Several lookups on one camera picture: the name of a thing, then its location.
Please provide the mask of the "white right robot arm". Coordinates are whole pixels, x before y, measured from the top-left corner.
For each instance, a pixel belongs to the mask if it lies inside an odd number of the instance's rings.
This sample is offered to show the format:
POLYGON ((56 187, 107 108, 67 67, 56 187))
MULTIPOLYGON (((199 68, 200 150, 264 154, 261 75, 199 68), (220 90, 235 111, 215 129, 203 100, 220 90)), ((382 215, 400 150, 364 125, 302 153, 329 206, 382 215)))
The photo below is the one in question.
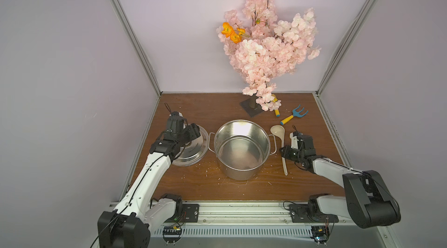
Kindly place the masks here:
POLYGON ((317 194, 306 206, 294 210, 295 216, 303 213, 304 219, 329 222, 335 217, 351 219, 358 227, 387 227, 401 220, 400 206, 390 194, 381 175, 373 170, 360 171, 318 155, 313 138, 300 132, 290 134, 291 145, 281 148, 281 157, 290 160, 300 169, 324 177, 339 185, 344 196, 317 194))

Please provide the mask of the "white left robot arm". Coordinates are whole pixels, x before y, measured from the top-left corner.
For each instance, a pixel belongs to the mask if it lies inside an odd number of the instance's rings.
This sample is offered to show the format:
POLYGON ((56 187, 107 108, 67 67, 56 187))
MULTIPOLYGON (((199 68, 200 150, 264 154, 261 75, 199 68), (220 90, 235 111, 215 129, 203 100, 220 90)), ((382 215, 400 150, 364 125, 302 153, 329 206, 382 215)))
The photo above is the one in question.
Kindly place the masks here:
POLYGON ((170 113, 165 129, 151 145, 144 167, 128 193, 112 211, 105 211, 99 217, 98 235, 92 247, 146 248, 152 234, 165 221, 180 215, 180 196, 165 195, 154 206, 150 204, 151 199, 171 164, 200 136, 198 125, 188 123, 178 111, 170 113))

